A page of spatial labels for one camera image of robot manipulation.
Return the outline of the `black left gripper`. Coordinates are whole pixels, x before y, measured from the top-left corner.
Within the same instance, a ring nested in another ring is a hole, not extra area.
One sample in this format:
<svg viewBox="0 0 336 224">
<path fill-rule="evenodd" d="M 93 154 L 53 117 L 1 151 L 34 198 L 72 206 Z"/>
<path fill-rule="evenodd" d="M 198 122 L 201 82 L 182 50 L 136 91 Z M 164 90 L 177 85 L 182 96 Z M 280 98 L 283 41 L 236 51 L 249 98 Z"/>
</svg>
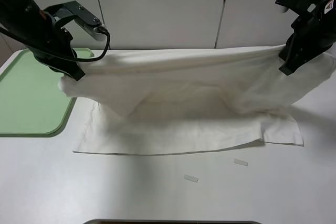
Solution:
<svg viewBox="0 0 336 224">
<path fill-rule="evenodd" d="M 56 29 L 52 17 L 45 12 L 43 14 L 45 19 L 42 33 L 33 41 L 35 46 L 30 49 L 34 58 L 52 71 L 79 81 L 85 73 L 78 66 L 77 54 L 70 45 L 72 35 L 64 28 Z"/>
</svg>

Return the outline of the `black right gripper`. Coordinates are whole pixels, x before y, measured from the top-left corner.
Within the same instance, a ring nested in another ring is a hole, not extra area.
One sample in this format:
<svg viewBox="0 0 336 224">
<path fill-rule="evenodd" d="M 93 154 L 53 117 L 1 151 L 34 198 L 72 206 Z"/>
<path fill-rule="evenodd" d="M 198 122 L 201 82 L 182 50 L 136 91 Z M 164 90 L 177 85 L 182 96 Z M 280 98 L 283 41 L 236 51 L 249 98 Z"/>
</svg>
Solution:
<svg viewBox="0 0 336 224">
<path fill-rule="evenodd" d="M 319 20 L 304 26 L 306 31 L 295 30 L 279 53 L 284 63 L 279 70 L 293 74 L 299 67 L 331 48 L 335 43 L 335 18 Z"/>
</svg>

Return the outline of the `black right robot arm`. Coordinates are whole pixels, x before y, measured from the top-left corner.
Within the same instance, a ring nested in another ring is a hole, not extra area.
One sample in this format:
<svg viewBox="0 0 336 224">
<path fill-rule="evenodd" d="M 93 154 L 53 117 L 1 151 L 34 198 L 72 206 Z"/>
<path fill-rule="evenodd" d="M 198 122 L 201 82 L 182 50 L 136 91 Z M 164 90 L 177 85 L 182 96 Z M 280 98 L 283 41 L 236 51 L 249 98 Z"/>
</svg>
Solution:
<svg viewBox="0 0 336 224">
<path fill-rule="evenodd" d="M 284 61 L 279 70 L 287 76 L 335 43 L 335 0 L 317 3 L 311 12 L 299 15 L 291 27 L 293 34 L 279 53 Z"/>
</svg>

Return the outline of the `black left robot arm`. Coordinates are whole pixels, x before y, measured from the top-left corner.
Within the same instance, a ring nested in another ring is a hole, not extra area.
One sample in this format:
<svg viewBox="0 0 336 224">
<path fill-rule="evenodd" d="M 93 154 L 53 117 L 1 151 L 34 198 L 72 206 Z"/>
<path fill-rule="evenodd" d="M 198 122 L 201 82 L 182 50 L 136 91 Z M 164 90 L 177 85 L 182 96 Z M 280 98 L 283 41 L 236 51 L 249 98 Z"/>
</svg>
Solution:
<svg viewBox="0 0 336 224">
<path fill-rule="evenodd" d="M 74 61 L 72 35 L 55 25 L 55 19 L 40 9 L 34 0 L 1 0 L 1 24 L 5 35 L 17 40 L 33 53 L 34 58 L 54 72 L 61 72 L 78 81 L 85 73 Z"/>
</svg>

